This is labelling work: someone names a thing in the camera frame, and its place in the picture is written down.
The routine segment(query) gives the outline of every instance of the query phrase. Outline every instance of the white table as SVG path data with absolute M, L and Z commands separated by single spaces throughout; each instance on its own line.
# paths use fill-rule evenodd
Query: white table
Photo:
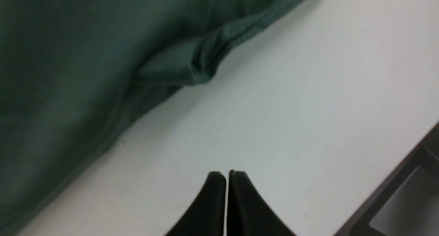
M 331 236 L 439 119 L 439 0 L 307 0 L 140 119 L 22 233 L 162 236 L 207 173 L 246 171 Z

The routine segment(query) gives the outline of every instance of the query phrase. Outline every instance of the green cloth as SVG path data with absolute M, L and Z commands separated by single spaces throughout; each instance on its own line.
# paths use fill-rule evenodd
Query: green cloth
M 0 0 L 0 235 L 302 1 Z

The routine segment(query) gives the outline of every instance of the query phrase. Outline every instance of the green fabric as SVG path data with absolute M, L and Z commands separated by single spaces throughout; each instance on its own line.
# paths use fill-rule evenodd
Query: green fabric
M 0 0 L 0 235 L 301 1 Z

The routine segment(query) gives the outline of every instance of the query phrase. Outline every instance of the white surface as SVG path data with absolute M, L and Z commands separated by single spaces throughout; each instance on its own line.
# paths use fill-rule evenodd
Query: white surface
M 330 236 L 439 119 L 439 0 L 307 0 L 139 120 L 23 236 L 161 236 L 207 173 L 246 171 Z

